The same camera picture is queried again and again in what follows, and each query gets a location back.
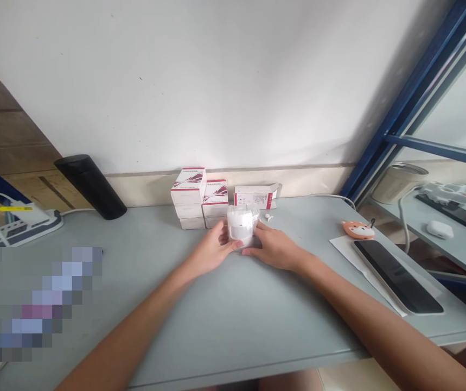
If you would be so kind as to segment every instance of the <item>desk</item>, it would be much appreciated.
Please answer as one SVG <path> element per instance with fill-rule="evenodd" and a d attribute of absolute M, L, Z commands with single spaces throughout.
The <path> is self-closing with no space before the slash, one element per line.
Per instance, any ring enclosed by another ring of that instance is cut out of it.
<path fill-rule="evenodd" d="M 466 270 L 466 227 L 418 199 L 415 199 L 417 194 L 417 192 L 412 192 L 403 200 L 403 210 L 410 231 Z M 384 210 L 396 221 L 401 221 L 397 203 L 392 205 L 382 204 L 372 197 L 368 197 L 368 200 Z M 426 231 L 426 224 L 430 220 L 437 220 L 451 226 L 454 230 L 455 237 L 450 240 L 444 240 L 429 234 Z"/>
<path fill-rule="evenodd" d="M 362 217 L 339 199 L 278 201 L 270 225 L 318 255 L 336 272 L 390 307 L 329 240 L 344 234 L 341 220 Z M 0 373 L 0 390 L 56 386 L 195 246 L 205 230 L 180 229 L 172 206 L 130 209 L 104 221 L 94 212 L 66 217 L 65 226 L 28 245 L 103 247 L 101 321 L 85 337 L 54 335 L 33 363 L 12 363 Z M 432 281 L 445 313 L 408 316 L 407 322 L 438 345 L 466 341 L 466 305 L 381 233 L 389 251 Z M 74 306 L 71 330 L 86 329 L 94 311 Z M 173 309 L 130 386 L 179 390 L 253 379 L 368 357 L 356 336 L 317 292 L 297 276 L 251 257 L 231 254 L 199 278 Z"/>

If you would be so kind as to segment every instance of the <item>orange toy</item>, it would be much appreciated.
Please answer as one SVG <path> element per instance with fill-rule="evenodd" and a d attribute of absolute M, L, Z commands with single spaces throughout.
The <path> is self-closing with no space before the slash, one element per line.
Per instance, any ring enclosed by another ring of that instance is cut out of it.
<path fill-rule="evenodd" d="M 375 237 L 375 232 L 368 225 L 361 222 L 341 222 L 343 224 L 343 229 L 348 234 L 355 239 L 373 239 Z"/>

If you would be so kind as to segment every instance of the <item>forearm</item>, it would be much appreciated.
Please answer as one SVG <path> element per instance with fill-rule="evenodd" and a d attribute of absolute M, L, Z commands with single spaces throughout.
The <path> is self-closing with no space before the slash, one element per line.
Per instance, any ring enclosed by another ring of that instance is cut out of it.
<path fill-rule="evenodd" d="M 400 388 L 466 389 L 466 369 L 317 257 L 308 256 L 296 272 L 330 302 Z"/>
<path fill-rule="evenodd" d="M 194 277 L 175 269 L 63 380 L 56 391 L 121 390 L 131 381 L 154 336 Z"/>

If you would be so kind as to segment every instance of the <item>black thermos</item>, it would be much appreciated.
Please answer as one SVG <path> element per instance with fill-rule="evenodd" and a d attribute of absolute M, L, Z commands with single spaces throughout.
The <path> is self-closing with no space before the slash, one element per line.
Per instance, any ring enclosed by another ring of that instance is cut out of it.
<path fill-rule="evenodd" d="M 88 155 L 63 157 L 54 165 L 104 219 L 126 213 L 126 206 Z"/>

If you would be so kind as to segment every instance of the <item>red and white box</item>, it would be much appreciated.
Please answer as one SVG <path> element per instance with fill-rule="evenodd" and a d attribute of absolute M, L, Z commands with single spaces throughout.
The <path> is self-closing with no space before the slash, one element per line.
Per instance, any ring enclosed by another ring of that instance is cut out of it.
<path fill-rule="evenodd" d="M 202 214 L 202 206 L 200 204 L 175 206 L 175 211 L 177 212 L 177 217 L 179 219 L 204 217 Z"/>
<path fill-rule="evenodd" d="M 202 210 L 204 217 L 222 217 L 227 216 L 227 207 L 229 200 L 227 198 L 227 182 L 225 179 L 208 180 L 204 192 L 204 201 Z"/>
<path fill-rule="evenodd" d="M 175 206 L 202 205 L 206 190 L 206 169 L 203 167 L 183 168 L 171 188 L 171 199 Z"/>
<path fill-rule="evenodd" d="M 235 186 L 235 205 L 256 205 L 260 209 L 276 209 L 279 183 L 267 186 Z"/>
<path fill-rule="evenodd" d="M 220 221 L 220 220 L 224 220 L 224 219 L 227 219 L 227 216 L 218 216 L 218 217 L 206 217 L 204 220 L 206 221 L 206 228 L 207 229 L 211 229 L 213 228 L 215 225 L 217 225 L 217 223 Z"/>
<path fill-rule="evenodd" d="M 206 224 L 203 217 L 180 219 L 182 229 L 205 229 Z"/>

